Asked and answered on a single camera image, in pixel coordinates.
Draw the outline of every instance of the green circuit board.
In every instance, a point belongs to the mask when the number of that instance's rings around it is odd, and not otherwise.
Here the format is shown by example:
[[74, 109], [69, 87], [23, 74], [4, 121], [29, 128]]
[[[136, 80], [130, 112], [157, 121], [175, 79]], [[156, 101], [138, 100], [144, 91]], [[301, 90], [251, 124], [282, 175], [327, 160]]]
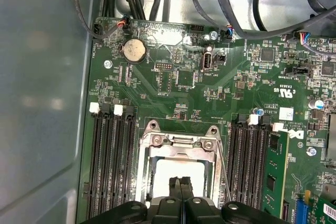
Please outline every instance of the green circuit board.
[[[104, 31], [117, 21], [96, 20]], [[318, 194], [324, 183], [336, 184], [336, 172], [326, 168], [329, 114], [336, 112], [335, 59], [315, 55], [299, 43], [281, 37], [244, 40], [233, 35], [228, 39], [226, 31], [199, 25], [132, 20], [131, 30], [132, 35], [126, 36], [118, 29], [109, 38], [94, 41], [92, 45], [77, 223], [111, 206], [109, 201], [100, 204], [99, 197], [105, 199], [102, 188], [109, 189], [113, 175], [101, 168], [94, 171], [92, 166], [97, 162], [113, 166], [115, 159], [108, 157], [108, 151], [113, 148], [132, 152], [122, 154], [119, 162], [130, 162], [125, 197], [134, 198], [139, 138], [151, 119], [159, 122], [161, 130], [175, 133], [204, 135], [210, 125], [216, 125], [226, 162], [232, 120], [237, 115], [248, 118], [254, 108], [260, 108], [270, 118], [271, 125], [284, 124], [288, 142], [285, 141], [286, 148], [281, 152], [282, 164], [272, 175], [284, 177], [284, 185], [276, 196], [281, 201], [276, 203], [281, 205], [281, 211], [278, 206], [270, 206], [268, 211], [282, 217], [283, 202], [286, 202], [289, 222], [294, 222], [296, 200], [306, 189]], [[209, 38], [212, 31], [218, 38]], [[145, 59], [139, 64], [129, 63], [120, 52], [121, 45], [131, 38], [141, 40], [146, 48]], [[335, 43], [313, 36], [308, 40], [310, 46], [327, 51], [336, 50]], [[209, 68], [202, 69], [207, 47], [211, 47], [212, 62]], [[110, 68], [104, 66], [106, 60], [112, 63]], [[293, 74], [295, 67], [304, 71]], [[324, 108], [318, 111], [309, 108], [313, 99], [322, 100]], [[127, 146], [110, 144], [108, 136], [113, 133], [107, 119], [100, 122], [101, 130], [96, 132], [99, 122], [89, 112], [90, 103], [108, 106], [111, 114], [116, 104], [124, 109], [132, 108], [133, 142]], [[97, 137], [92, 136], [98, 135], [106, 136], [106, 140], [95, 142]], [[309, 147], [317, 151], [316, 155], [307, 154]], [[99, 184], [100, 195], [90, 203], [92, 184]], [[267, 204], [263, 198], [262, 205]]]

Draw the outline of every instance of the ram slot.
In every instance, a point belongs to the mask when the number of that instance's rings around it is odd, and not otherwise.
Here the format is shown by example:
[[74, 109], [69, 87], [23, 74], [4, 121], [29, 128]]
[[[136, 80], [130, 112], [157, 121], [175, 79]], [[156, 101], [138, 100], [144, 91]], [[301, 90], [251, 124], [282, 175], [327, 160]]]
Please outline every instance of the ram slot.
[[257, 126], [249, 126], [248, 129], [248, 137], [246, 138], [246, 155], [244, 157], [244, 176], [242, 181], [244, 182], [243, 185], [243, 203], [249, 205], [251, 202], [251, 191], [252, 191], [252, 183], [251, 178], [254, 176], [253, 174], [253, 152], [255, 150], [256, 142], [257, 142]]
[[125, 166], [123, 173], [123, 202], [128, 202], [130, 195], [130, 180], [132, 175], [132, 161], [133, 161], [133, 151], [134, 151], [134, 132], [135, 132], [135, 117], [132, 114], [126, 115], [125, 118], [125, 129], [123, 142], [125, 148]]
[[245, 160], [246, 160], [246, 146], [247, 146], [248, 130], [244, 129], [239, 136], [239, 151], [237, 162], [237, 201], [243, 202], [243, 183], [245, 178]]
[[257, 165], [256, 159], [258, 157], [257, 152], [260, 139], [258, 138], [258, 131], [253, 131], [253, 136], [250, 141], [250, 155], [249, 155], [249, 172], [248, 172], [248, 200], [246, 202], [247, 205], [252, 206], [254, 204], [254, 178], [255, 178], [255, 166]]
[[124, 121], [121, 116], [114, 117], [112, 141], [114, 151], [112, 153], [112, 201], [111, 208], [120, 205], [120, 180], [121, 177], [121, 160], [122, 160], [122, 135], [124, 131]]
[[97, 200], [99, 200], [99, 196], [97, 197], [97, 183], [100, 178], [100, 155], [101, 155], [101, 134], [103, 130], [104, 120], [101, 115], [96, 115], [94, 117], [94, 128], [93, 128], [93, 141], [92, 141], [92, 157], [91, 157], [91, 166], [90, 166], [90, 196], [88, 202], [88, 211], [87, 211], [87, 219], [90, 219], [98, 214], [98, 205]]
[[100, 199], [100, 212], [103, 213], [110, 210], [110, 188], [111, 188], [111, 152], [112, 149], [112, 131], [113, 131], [113, 119], [107, 120], [106, 131], [104, 137], [104, 156], [103, 156], [103, 168], [102, 168], [102, 189]]
[[255, 176], [254, 176], [254, 203], [253, 207], [260, 209], [261, 198], [262, 198], [262, 178], [264, 177], [265, 170], [265, 155], [266, 155], [266, 143], [269, 138], [269, 131], [267, 128], [262, 127], [258, 131], [258, 143], [257, 143], [257, 155], [256, 155], [256, 165], [255, 165]]

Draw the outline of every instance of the integrated circuit chip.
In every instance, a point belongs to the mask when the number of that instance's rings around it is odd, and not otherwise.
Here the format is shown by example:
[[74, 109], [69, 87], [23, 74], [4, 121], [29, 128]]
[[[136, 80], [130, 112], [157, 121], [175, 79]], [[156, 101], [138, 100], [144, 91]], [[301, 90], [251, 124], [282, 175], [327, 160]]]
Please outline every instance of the integrated circuit chip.
[[271, 191], [274, 191], [275, 179], [272, 176], [270, 176], [270, 175], [267, 175], [266, 186]]
[[237, 81], [237, 88], [238, 89], [244, 89], [245, 88], [245, 82], [244, 81]]
[[272, 134], [269, 140], [269, 147], [277, 151], [278, 143], [279, 143], [279, 137]]
[[322, 63], [322, 75], [324, 76], [334, 76], [335, 64], [329, 61]]
[[270, 48], [262, 49], [261, 50], [261, 60], [267, 62], [274, 61], [274, 50]]

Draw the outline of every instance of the white label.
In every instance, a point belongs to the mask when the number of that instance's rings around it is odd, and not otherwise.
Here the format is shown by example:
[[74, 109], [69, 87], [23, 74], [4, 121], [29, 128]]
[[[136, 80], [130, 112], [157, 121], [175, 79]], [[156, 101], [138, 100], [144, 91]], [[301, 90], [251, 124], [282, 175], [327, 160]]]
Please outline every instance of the white label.
[[293, 108], [280, 107], [279, 120], [293, 121]]
[[333, 220], [336, 220], [336, 210], [329, 207], [327, 204], [324, 204], [323, 212], [329, 217], [331, 217]]

